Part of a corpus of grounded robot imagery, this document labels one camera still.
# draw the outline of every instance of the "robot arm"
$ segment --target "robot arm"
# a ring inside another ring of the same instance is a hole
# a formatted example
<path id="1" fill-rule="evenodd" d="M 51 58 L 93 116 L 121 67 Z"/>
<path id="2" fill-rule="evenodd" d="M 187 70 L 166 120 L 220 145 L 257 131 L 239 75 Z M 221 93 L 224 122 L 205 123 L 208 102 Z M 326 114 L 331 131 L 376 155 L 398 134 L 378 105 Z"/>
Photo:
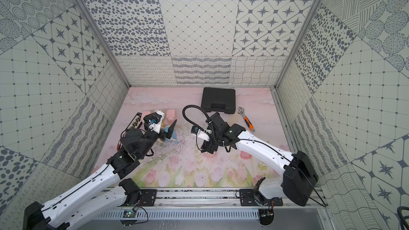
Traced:
<path id="1" fill-rule="evenodd" d="M 200 126 L 186 117 L 184 112 L 190 107 L 201 110 L 206 116 L 207 130 L 202 130 Z M 257 138 L 240 125 L 229 126 L 227 122 L 222 120 L 218 112 L 208 116 L 199 106 L 188 105 L 182 113 L 185 119 L 193 124 L 191 133 L 203 139 L 202 152 L 212 154 L 217 151 L 218 147 L 225 147 L 226 151 L 229 152 L 232 147 L 255 156 L 283 177 L 281 187 L 291 201 L 300 206 L 306 205 L 318 182 L 318 176 L 305 153 L 298 151 L 293 154 L 289 151 L 283 151 Z M 262 178 L 254 187 L 255 199 L 260 204 L 265 204 L 265 201 L 274 197 L 271 186 L 272 181 Z"/>
<path id="2" fill-rule="evenodd" d="M 164 113 L 156 111 L 144 117 L 145 133 L 141 129 L 125 130 L 123 146 L 105 165 L 67 192 L 43 204 L 34 202 L 24 210 L 24 230 L 74 230 L 112 207 L 135 205 L 140 201 L 140 188 L 128 178 L 158 138 L 171 138 L 176 120 L 167 132 L 161 130 Z M 105 187 L 119 183 L 109 192 L 95 197 Z"/>

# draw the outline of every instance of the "blue object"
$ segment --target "blue object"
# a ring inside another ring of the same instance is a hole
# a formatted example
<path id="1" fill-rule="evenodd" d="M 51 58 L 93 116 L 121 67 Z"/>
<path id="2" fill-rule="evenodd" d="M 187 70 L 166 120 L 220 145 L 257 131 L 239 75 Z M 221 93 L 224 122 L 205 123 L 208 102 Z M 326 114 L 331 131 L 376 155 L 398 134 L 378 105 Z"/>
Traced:
<path id="1" fill-rule="evenodd" d="M 167 126 L 165 128 L 165 132 L 168 132 L 168 130 L 169 130 L 169 126 Z M 175 140 L 175 144 L 177 144 L 177 138 L 176 138 L 176 132 L 175 131 L 173 131 L 173 133 L 172 133 L 172 138 Z"/>

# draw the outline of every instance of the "black mounting bracket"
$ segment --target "black mounting bracket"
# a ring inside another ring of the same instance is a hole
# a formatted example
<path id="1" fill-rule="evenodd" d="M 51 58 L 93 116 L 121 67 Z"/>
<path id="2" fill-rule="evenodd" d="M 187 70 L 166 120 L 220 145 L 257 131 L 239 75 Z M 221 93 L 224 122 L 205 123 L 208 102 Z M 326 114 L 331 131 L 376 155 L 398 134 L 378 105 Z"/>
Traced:
<path id="1" fill-rule="evenodd" d="M 152 207 L 156 200 L 156 189 L 141 189 L 142 193 L 142 207 Z"/>
<path id="2" fill-rule="evenodd" d="M 264 205 L 259 205 L 256 202 L 253 189 L 240 189 L 238 192 L 240 194 L 240 205 L 241 206 L 264 206 Z M 283 199 L 281 197 L 273 198 L 272 202 L 273 202 L 274 207 L 283 206 Z"/>

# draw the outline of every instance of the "orange wrench handle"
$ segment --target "orange wrench handle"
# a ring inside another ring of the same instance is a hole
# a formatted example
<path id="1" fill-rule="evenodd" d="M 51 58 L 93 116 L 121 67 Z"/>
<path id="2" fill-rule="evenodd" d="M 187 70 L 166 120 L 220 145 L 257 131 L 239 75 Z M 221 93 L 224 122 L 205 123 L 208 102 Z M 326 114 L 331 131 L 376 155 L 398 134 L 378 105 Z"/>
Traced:
<path id="1" fill-rule="evenodd" d="M 248 128 L 249 128 L 251 131 L 254 131 L 254 126 L 252 125 L 252 123 L 250 122 L 250 120 L 247 118 L 247 116 L 244 117 L 244 121 L 246 122 Z"/>

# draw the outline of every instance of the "cable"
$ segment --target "cable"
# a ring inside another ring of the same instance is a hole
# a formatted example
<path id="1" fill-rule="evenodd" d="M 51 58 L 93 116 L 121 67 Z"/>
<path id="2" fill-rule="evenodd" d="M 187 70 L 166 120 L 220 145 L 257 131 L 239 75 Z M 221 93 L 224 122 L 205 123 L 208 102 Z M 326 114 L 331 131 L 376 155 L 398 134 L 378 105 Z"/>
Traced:
<path id="1" fill-rule="evenodd" d="M 140 207 L 140 205 L 141 205 L 141 203 L 142 203 L 142 199 L 143 199 L 143 198 L 140 199 L 140 201 L 139 201 L 139 203 L 138 203 L 137 206 L 135 206 L 135 207 L 132 208 L 132 211 L 133 211 L 133 212 L 135 213 L 135 215 L 136 215 L 136 213 L 137 213 L 137 211 L 138 211 L 139 208 L 143 209 L 143 210 L 145 211 L 145 213 L 146 213 L 146 221 L 144 221 L 144 222 L 137 222 L 137 223 L 135 223 L 135 224 L 133 224 L 133 225 L 146 223 L 146 222 L 148 222 L 148 220 L 149 220 L 148 212 L 146 211 L 146 209 L 144 209 L 144 207 Z"/>
<path id="2" fill-rule="evenodd" d="M 272 149 L 274 152 L 276 152 L 277 154 L 279 154 L 282 158 L 284 158 L 285 160 L 287 160 L 287 161 L 289 161 L 289 162 L 291 163 L 291 161 L 290 161 L 288 158 L 286 158 L 285 156 L 283 156 L 282 154 L 280 154 L 277 150 L 275 150 L 274 148 L 270 147 L 269 145 L 267 145 L 267 144 L 265 144 L 265 143 L 263 143 L 263 142 L 256 141 L 256 140 L 248 140 L 248 139 L 241 139 L 241 141 L 258 142 L 258 143 L 261 143 L 261 144 L 263 144 L 263 145 L 265 145 L 265 146 L 268 146 L 268 147 L 269 147 L 270 149 Z M 322 207 L 326 208 L 327 205 L 325 204 L 324 200 L 321 198 L 320 194 L 315 190 L 315 187 L 311 184 L 311 182 L 309 181 L 309 179 L 307 178 L 307 176 L 304 174 L 304 172 L 303 172 L 297 165 L 294 165 L 294 166 L 304 175 L 305 179 L 308 181 L 308 183 L 310 184 L 310 186 L 314 189 L 315 193 L 316 193 L 316 194 L 318 195 L 318 197 L 320 198 L 322 204 L 319 203 L 319 202 L 317 202 L 316 200 L 314 200 L 314 199 L 311 198 L 311 197 L 310 197 L 310 199 L 313 200 L 314 202 L 318 203 L 318 204 L 321 205 Z"/>
<path id="3" fill-rule="evenodd" d="M 206 120 L 209 122 L 208 123 L 208 125 L 209 125 L 209 127 L 210 127 L 210 130 L 212 131 L 210 134 L 208 133 L 208 136 L 210 137 L 210 139 L 209 139 L 209 146 L 208 146 L 208 148 L 207 149 L 200 149 L 199 148 L 199 146 L 197 145 L 197 132 L 196 132 L 196 145 L 197 145 L 197 148 L 202 152 L 202 153 L 204 153 L 204 152 L 208 152 L 208 151 L 210 151 L 211 149 L 212 149 L 212 145 L 213 144 L 217 144 L 218 146 L 221 146 L 221 147 L 225 147 L 225 149 L 226 149 L 226 151 L 229 153 L 230 152 L 230 150 L 232 149 L 231 147 L 229 148 L 229 150 L 227 150 L 227 146 L 229 146 L 229 144 L 230 144 L 230 142 L 228 143 L 228 144 L 224 144 L 224 143 L 219 143 L 219 142 L 217 142 L 217 139 L 216 139 L 216 136 L 215 136 L 215 131 L 214 131 L 214 123 L 213 123 L 213 121 L 210 119 L 210 117 L 209 117 L 209 115 L 206 113 L 206 111 L 204 110 L 204 109 L 202 109 L 201 107 L 199 107 L 199 106 L 197 106 L 197 105 L 187 105 L 186 107 L 184 107 L 183 108 L 183 110 L 182 110 L 182 115 L 183 115 L 183 117 L 189 122 L 189 123 L 191 123 L 193 126 L 195 126 L 195 127 L 197 127 L 198 129 L 200 129 L 201 131 L 203 131 L 203 132 L 206 132 L 205 131 L 205 129 L 203 129 L 201 126 L 199 126 L 198 124 L 196 124 L 195 122 L 193 122 L 192 120 L 190 120 L 189 118 L 187 118 L 187 116 L 186 116 L 186 114 L 185 114 L 185 111 L 186 111 L 186 109 L 188 109 L 188 108 L 195 108 L 195 109 L 198 109 L 198 110 L 200 110 L 204 115 L 205 115 L 205 117 L 206 117 Z"/>
<path id="4" fill-rule="evenodd" d="M 93 177 L 91 180 L 87 181 L 86 183 L 84 183 L 82 186 L 78 187 L 77 189 L 75 189 L 74 191 L 72 191 L 71 193 L 69 193 L 69 195 L 63 197 L 61 200 L 59 200 L 58 202 L 54 203 L 51 207 L 54 207 L 55 205 L 59 204 L 60 202 L 62 202 L 65 198 L 69 197 L 70 195 L 72 195 L 74 192 L 78 191 L 80 188 L 82 188 L 83 186 L 87 185 L 89 182 L 91 182 L 93 179 L 95 179 L 96 177 L 98 177 L 99 175 L 101 175 L 107 168 L 108 168 L 109 164 L 105 167 L 105 169 L 103 169 L 98 175 L 96 175 L 95 177 Z M 47 209 L 42 210 L 41 212 L 44 212 L 48 209 L 51 209 L 51 207 L 48 207 Z"/>

